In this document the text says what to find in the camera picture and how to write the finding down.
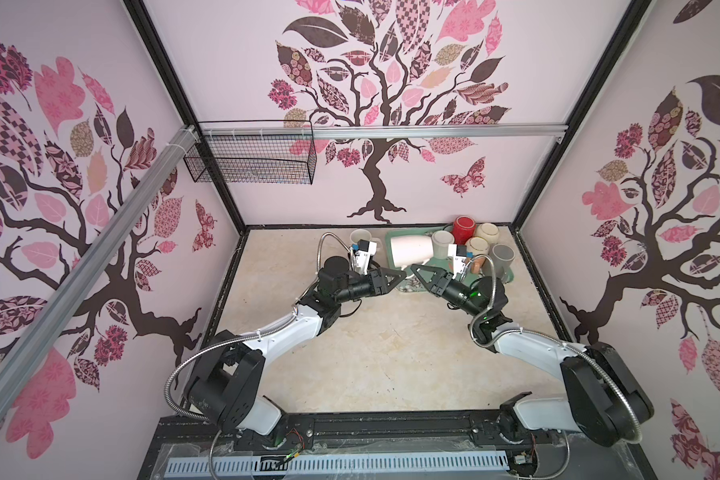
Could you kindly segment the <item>white mug with handle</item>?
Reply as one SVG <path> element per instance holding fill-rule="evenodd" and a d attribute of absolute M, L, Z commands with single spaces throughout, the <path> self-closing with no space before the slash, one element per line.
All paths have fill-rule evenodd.
<path fill-rule="evenodd" d="M 446 230 L 436 231 L 431 235 L 433 257 L 446 259 L 449 256 L 450 246 L 455 243 L 454 236 Z"/>

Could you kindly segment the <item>pale pink mug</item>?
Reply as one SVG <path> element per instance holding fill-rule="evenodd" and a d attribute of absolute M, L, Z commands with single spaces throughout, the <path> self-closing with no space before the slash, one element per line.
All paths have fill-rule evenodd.
<path fill-rule="evenodd" d="M 433 257 L 431 238 L 426 235 L 395 236 L 390 240 L 390 249 L 392 263 L 400 269 L 426 263 Z"/>

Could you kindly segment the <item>dark grey mug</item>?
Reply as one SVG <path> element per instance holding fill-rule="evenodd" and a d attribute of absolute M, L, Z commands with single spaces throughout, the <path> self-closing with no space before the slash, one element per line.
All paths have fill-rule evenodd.
<path fill-rule="evenodd" d="M 506 282 L 510 276 L 511 264 L 515 259 L 515 251 L 509 245 L 497 243 L 492 246 L 490 257 L 496 275 Z"/>

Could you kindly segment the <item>peach and cream mug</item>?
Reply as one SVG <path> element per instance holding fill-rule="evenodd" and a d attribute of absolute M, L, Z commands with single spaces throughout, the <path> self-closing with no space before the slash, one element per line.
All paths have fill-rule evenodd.
<path fill-rule="evenodd" d="M 478 255 L 488 255 L 491 244 L 482 237 L 472 237 L 466 242 L 468 254 L 474 258 Z"/>

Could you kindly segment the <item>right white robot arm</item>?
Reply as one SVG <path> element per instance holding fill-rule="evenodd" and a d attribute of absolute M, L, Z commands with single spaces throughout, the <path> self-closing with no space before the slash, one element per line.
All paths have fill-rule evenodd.
<path fill-rule="evenodd" d="M 495 275 L 466 285 L 444 268 L 414 264 L 410 270 L 427 292 L 470 316 L 468 332 L 476 346 L 562 383 L 558 396 L 523 392 L 504 402 L 498 424 L 505 440 L 518 443 L 533 431 L 555 430 L 582 433 L 604 447 L 642 441 L 642 426 L 655 410 L 614 347 L 567 342 L 520 326 L 503 312 L 508 298 Z"/>

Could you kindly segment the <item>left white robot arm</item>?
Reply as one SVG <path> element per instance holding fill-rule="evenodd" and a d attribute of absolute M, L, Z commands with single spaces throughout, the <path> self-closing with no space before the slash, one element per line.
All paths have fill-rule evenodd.
<path fill-rule="evenodd" d="M 259 394 L 265 369 L 330 328 L 345 303 L 386 295 L 405 277 L 402 270 L 378 266 L 360 274 L 348 259 L 328 258 L 290 314 L 250 334 L 217 334 L 192 362 L 183 398 L 223 433 L 271 435 L 286 421 L 284 411 Z"/>

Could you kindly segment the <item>red mug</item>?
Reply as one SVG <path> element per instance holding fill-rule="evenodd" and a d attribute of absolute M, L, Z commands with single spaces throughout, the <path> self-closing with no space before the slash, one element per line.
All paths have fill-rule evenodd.
<path fill-rule="evenodd" d="M 477 224 L 468 216 L 457 217 L 452 224 L 454 243 L 465 245 L 474 236 Z"/>

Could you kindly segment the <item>cream mug back right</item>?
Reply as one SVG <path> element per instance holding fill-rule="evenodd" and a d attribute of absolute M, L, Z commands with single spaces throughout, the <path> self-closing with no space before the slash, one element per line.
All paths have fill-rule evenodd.
<path fill-rule="evenodd" d="M 482 238 L 489 245 L 495 245 L 500 240 L 500 229 L 493 223 L 482 223 L 476 227 L 475 236 Z"/>

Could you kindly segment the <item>aluminium rail back wall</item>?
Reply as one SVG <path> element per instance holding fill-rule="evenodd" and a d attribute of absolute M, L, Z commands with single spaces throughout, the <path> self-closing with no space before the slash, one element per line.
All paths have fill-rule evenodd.
<path fill-rule="evenodd" d="M 554 137 L 562 138 L 568 126 L 565 124 L 495 124 L 495 125 L 419 125 L 419 126 L 361 126 L 361 127 L 284 127 L 254 125 L 252 122 L 234 124 L 203 123 L 201 131 L 208 137 L 230 135 L 243 136 L 299 136 L 317 140 L 340 139 L 387 139 L 387 138 L 490 138 L 490 137 Z"/>

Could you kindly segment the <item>aluminium rail wall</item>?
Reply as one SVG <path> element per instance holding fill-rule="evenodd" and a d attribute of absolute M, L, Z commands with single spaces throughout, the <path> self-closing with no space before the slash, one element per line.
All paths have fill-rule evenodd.
<path fill-rule="evenodd" d="M 193 125 L 180 128 L 160 152 L 137 188 L 118 208 L 102 233 L 82 256 L 80 264 L 54 292 L 38 318 L 0 362 L 0 420 L 74 316 L 116 250 L 133 230 L 171 171 L 198 140 Z"/>
<path fill-rule="evenodd" d="M 254 125 L 252 122 L 234 124 L 203 123 L 201 131 L 208 137 L 230 135 L 243 136 L 299 136 L 317 140 L 340 139 L 387 139 L 387 138 L 490 138 L 490 137 L 554 137 L 562 138 L 568 126 L 565 124 L 495 124 L 495 125 L 419 125 L 419 126 L 361 126 L 361 127 L 284 127 Z"/>

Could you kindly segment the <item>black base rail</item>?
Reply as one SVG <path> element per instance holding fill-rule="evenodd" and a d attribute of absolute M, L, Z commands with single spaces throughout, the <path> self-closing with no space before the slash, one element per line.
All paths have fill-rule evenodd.
<path fill-rule="evenodd" d="M 273 439 L 251 431 L 220 434 L 209 424 L 164 417 L 138 473 L 165 479 L 172 458 L 325 455 L 403 452 L 502 451 L 506 472 L 338 474 L 219 478 L 214 471 L 194 479 L 653 479 L 656 474 L 639 446 L 619 442 L 601 447 L 581 433 L 537 430 L 518 443 L 505 440 L 501 410 L 375 413 L 302 413 L 287 418 Z"/>

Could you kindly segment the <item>black right corner post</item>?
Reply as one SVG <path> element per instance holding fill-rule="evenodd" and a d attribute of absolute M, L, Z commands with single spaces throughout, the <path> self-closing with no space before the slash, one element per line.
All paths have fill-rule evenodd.
<path fill-rule="evenodd" d="M 519 232 L 529 220 L 579 130 L 592 113 L 596 102 L 600 99 L 629 47 L 639 35 L 639 29 L 650 15 L 653 7 L 654 1 L 649 0 L 633 0 L 628 3 L 592 74 L 574 103 L 566 121 L 565 133 L 551 148 L 523 198 L 519 210 L 511 222 L 513 232 Z"/>

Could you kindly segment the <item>black corner frame post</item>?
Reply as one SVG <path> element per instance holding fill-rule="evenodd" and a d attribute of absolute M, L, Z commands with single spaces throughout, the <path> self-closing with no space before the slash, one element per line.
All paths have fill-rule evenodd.
<path fill-rule="evenodd" d="M 248 227 L 235 203 L 231 191 L 222 177 L 215 156 L 205 139 L 199 120 L 190 104 L 190 100 L 181 84 L 168 52 L 159 36 L 156 26 L 148 12 L 145 1 L 124 0 L 125 6 L 146 50 L 156 67 L 158 75 L 184 125 L 191 126 L 198 134 L 195 145 L 200 147 L 200 159 L 203 161 L 210 179 L 220 196 L 223 206 L 238 234 L 245 234 Z"/>

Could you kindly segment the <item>aluminium rail left wall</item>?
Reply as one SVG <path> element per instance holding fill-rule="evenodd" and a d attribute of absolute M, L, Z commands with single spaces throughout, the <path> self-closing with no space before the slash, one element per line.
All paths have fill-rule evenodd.
<path fill-rule="evenodd" d="M 0 362 L 0 420 L 74 316 L 116 250 L 133 230 L 171 171 L 198 140 L 193 125 L 180 128 L 160 152 L 137 188 L 118 208 L 102 233 L 82 256 L 80 264 L 54 292 L 38 318 Z"/>

